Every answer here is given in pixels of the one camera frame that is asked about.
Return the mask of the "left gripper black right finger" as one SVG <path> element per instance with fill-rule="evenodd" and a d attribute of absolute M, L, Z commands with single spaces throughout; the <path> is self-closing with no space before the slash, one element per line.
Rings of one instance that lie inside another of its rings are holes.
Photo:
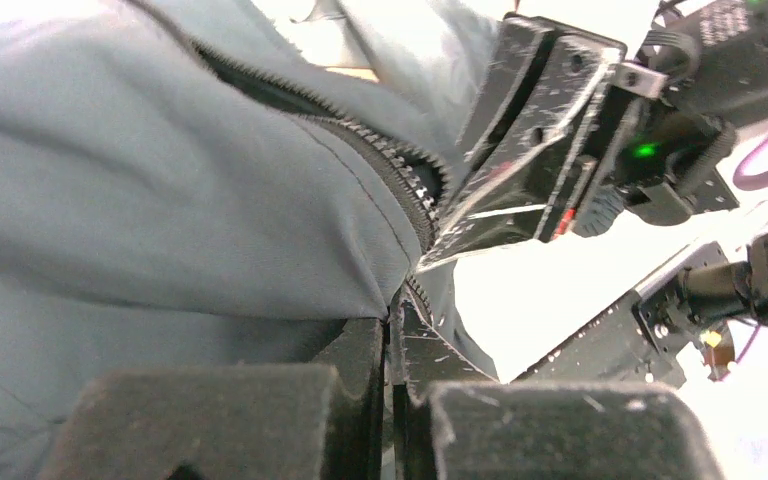
<path fill-rule="evenodd" d="M 694 413 L 660 381 L 500 384 L 402 304 L 393 323 L 399 479 L 721 479 Z"/>

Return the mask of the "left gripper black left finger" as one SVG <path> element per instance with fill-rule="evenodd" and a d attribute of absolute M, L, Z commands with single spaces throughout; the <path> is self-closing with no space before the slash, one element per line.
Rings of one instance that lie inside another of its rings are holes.
<path fill-rule="evenodd" d="M 375 479 L 386 329 L 351 320 L 312 362 L 120 371 L 92 383 L 45 479 Z"/>

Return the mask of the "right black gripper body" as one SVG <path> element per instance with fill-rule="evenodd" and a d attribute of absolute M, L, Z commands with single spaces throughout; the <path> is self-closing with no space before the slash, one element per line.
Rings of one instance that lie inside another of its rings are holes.
<path fill-rule="evenodd" d="M 710 209 L 736 207 L 716 171 L 736 141 L 736 127 L 719 116 L 646 105 L 635 135 L 574 217 L 572 231 L 584 238 L 602 235 L 623 212 L 648 225 L 672 227 Z"/>

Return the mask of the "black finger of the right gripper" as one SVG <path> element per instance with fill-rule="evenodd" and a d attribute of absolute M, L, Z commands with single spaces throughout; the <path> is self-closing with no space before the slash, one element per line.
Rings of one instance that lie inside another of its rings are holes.
<path fill-rule="evenodd" d="M 472 172 L 485 163 L 525 107 L 540 75 L 547 69 L 553 48 L 561 38 L 571 35 L 627 53 L 624 43 L 595 32 L 544 17 L 505 14 L 493 54 L 458 139 L 458 147 Z"/>
<path fill-rule="evenodd" d="M 572 229 L 609 179 L 615 144 L 613 120 L 470 120 L 458 140 L 469 175 L 419 270 Z"/>

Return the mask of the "grey black gradient hooded jacket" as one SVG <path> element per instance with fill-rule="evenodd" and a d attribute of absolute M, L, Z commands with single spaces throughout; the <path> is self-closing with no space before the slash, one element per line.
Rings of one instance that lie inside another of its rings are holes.
<path fill-rule="evenodd" d="M 425 273 L 493 20 L 454 1 L 0 1 L 0 479 L 113 370 L 301 363 Z"/>

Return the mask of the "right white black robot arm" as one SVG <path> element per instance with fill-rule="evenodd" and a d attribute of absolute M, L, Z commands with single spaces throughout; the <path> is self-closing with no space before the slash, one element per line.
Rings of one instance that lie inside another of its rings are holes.
<path fill-rule="evenodd" d="M 716 171 L 768 119 L 768 1 L 715 1 L 625 45 L 508 14 L 458 145 L 469 175 L 443 210 L 430 270 L 570 228 L 597 211 L 674 226 L 737 202 Z"/>

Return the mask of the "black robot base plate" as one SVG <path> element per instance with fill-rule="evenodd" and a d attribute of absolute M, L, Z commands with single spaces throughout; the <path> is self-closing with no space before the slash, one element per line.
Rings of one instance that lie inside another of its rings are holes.
<path fill-rule="evenodd" d="M 717 242 L 686 246 L 518 378 L 679 387 L 685 377 L 677 357 L 692 346 L 709 379 L 722 380 L 728 363 L 739 358 L 731 320 L 768 328 L 768 233 L 735 262 Z"/>

